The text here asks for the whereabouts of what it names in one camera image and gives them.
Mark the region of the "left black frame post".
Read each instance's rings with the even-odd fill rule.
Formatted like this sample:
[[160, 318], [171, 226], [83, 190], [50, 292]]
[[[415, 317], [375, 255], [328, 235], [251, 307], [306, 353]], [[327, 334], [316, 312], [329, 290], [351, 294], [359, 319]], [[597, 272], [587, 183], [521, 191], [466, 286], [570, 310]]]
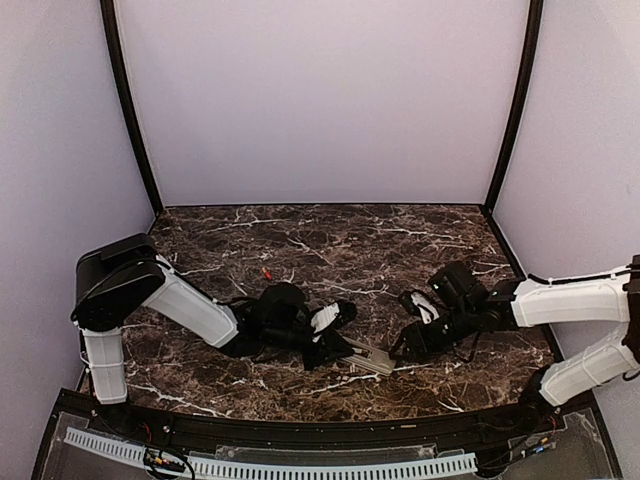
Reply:
[[99, 4], [111, 70], [125, 127], [147, 199], [154, 216], [158, 217], [163, 212], [164, 205], [134, 105], [118, 27], [116, 3], [113, 0], [100, 0]]

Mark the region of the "right black frame post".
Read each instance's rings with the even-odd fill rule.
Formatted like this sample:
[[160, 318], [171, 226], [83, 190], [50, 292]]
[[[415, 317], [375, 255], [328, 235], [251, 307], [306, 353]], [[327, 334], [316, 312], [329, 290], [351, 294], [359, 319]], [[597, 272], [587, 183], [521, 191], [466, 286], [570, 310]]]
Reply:
[[533, 72], [543, 9], [543, 0], [529, 2], [523, 47], [509, 115], [489, 189], [483, 203], [483, 210], [487, 217], [493, 216], [515, 147]]

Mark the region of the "white remote control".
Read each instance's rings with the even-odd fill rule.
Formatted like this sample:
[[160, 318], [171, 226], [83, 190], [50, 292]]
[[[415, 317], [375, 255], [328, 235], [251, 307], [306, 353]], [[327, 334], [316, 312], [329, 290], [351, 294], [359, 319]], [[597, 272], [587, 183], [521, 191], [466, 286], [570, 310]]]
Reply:
[[349, 338], [346, 339], [346, 342], [352, 347], [354, 354], [342, 358], [342, 361], [384, 376], [390, 376], [393, 373], [396, 361], [391, 359], [386, 351]]

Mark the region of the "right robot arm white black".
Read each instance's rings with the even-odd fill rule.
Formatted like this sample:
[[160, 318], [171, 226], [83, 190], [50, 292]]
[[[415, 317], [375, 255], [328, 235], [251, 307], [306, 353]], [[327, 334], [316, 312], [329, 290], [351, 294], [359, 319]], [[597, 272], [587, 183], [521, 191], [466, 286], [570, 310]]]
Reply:
[[639, 260], [582, 277], [542, 279], [529, 275], [493, 288], [461, 262], [451, 262], [428, 281], [441, 304], [424, 292], [405, 291], [399, 301], [415, 317], [390, 348], [393, 359], [425, 361], [471, 335], [554, 323], [603, 321], [616, 328], [582, 352], [535, 372], [510, 413], [521, 434], [534, 432], [559, 407], [579, 394], [621, 376], [639, 374]]

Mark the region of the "black front rail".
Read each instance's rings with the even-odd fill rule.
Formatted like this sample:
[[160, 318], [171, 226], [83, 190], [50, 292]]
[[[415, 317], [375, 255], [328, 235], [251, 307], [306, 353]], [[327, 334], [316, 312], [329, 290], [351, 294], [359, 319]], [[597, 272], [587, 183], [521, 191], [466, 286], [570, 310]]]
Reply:
[[523, 435], [504, 423], [518, 414], [514, 405], [390, 421], [295, 423], [222, 419], [131, 403], [100, 406], [87, 394], [62, 389], [53, 411], [76, 415], [105, 433], [183, 451], [214, 451], [222, 446], [320, 451], [426, 444], [492, 450]]

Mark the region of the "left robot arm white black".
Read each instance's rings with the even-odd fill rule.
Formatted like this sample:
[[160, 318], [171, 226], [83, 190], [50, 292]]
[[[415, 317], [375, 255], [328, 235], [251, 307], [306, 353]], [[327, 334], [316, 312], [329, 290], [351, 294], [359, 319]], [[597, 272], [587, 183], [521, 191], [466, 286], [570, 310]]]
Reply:
[[191, 331], [229, 358], [254, 356], [266, 346], [298, 352], [310, 371], [354, 355], [339, 330], [357, 308], [337, 300], [312, 310], [305, 293], [288, 282], [267, 286], [256, 297], [220, 302], [205, 294], [160, 255], [147, 234], [136, 234], [90, 251], [76, 263], [76, 303], [71, 322], [84, 342], [86, 364], [101, 417], [120, 436], [141, 427], [130, 406], [122, 328], [138, 308], [151, 309]]

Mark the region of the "black frame post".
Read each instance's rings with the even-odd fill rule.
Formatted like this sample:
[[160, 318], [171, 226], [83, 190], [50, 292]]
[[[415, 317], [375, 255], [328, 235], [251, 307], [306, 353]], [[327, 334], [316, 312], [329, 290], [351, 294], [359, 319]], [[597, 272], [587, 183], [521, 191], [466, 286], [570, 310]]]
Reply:
[[154, 216], [158, 217], [163, 212], [164, 205], [134, 105], [118, 27], [116, 3], [113, 0], [100, 0], [99, 4], [111, 70], [125, 127], [147, 199]]
[[483, 203], [483, 210], [487, 217], [493, 216], [515, 147], [533, 72], [543, 9], [543, 0], [529, 2], [523, 47], [509, 115], [489, 189]]

